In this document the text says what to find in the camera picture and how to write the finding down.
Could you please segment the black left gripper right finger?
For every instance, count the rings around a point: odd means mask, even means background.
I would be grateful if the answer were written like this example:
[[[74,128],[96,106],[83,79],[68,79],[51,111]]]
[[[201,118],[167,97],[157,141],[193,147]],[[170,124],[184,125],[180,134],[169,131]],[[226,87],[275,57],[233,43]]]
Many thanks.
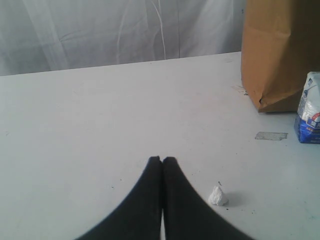
[[[192,187],[178,161],[162,162],[163,214],[167,240],[250,240],[217,214]]]

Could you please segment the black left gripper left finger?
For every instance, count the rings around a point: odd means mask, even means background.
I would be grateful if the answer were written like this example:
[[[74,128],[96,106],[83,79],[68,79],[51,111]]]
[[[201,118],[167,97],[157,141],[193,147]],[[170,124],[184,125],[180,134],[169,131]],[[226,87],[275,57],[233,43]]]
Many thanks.
[[[159,156],[148,159],[137,183],[105,219],[81,240],[159,240],[163,209],[163,166]]]

